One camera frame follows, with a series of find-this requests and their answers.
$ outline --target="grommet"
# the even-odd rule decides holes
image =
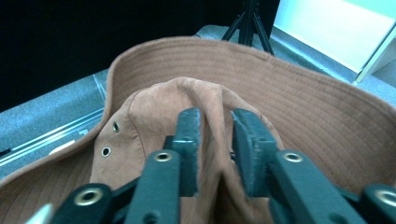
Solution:
[[[283,159],[287,160],[287,161],[291,161],[291,162],[300,162],[303,160],[303,157],[301,157],[300,155],[296,154],[296,153],[285,153],[283,155]]]
[[[166,152],[158,153],[155,156],[155,160],[156,161],[170,161],[170,160],[172,160],[172,155],[169,153],[166,153]]]
[[[103,197],[103,192],[98,188],[84,189],[75,198],[75,204],[78,206],[88,206],[99,202]]]
[[[382,203],[386,203],[390,206],[396,207],[396,193],[380,189],[375,192],[375,196]]]
[[[119,126],[119,124],[116,121],[113,122],[113,131],[115,133],[120,131],[120,126]]]
[[[108,157],[111,153],[111,148],[109,147],[104,147],[102,148],[102,156],[103,157]]]

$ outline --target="brown fabric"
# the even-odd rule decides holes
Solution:
[[[58,205],[89,178],[115,188],[139,175],[147,154],[161,148],[163,137],[174,131],[178,110],[190,105],[205,112],[205,141],[200,195],[182,200],[186,222],[252,223],[268,217],[262,214],[262,200],[244,197],[234,166],[226,160],[232,125],[228,111],[234,106],[250,108],[262,120],[267,118],[267,124],[271,121],[282,139],[279,144],[306,153],[343,188],[359,192],[369,183],[395,183],[395,108],[255,49],[168,38],[132,48],[114,61],[105,114],[94,130],[0,182],[1,220],[21,223],[44,203]],[[114,120],[120,132],[113,139]],[[107,158],[98,155],[103,146],[112,148]]]

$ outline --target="brown hat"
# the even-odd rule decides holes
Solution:
[[[255,49],[196,38],[166,38],[122,53],[111,65],[102,121],[74,145],[0,182],[0,218],[26,221],[89,182],[115,189],[140,176],[147,155],[175,133],[177,115],[199,107],[199,188],[182,199],[182,222],[269,220],[264,199],[245,196],[229,158],[240,107],[258,115],[280,149],[307,154],[353,192],[396,180],[396,110],[333,78]],[[102,149],[108,147],[108,156]]]

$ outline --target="stitched brim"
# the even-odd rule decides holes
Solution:
[[[1,182],[0,217],[23,222],[87,183],[92,143],[133,92],[175,77],[223,85],[258,108],[285,148],[306,153],[334,184],[359,192],[394,184],[396,110],[374,96],[261,51],[228,42],[166,38],[129,49],[111,65],[102,122],[86,137]]]

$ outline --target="dark background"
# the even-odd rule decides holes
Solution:
[[[267,34],[279,0],[261,4]],[[0,0],[0,112],[107,69],[128,48],[229,26],[240,0]]]

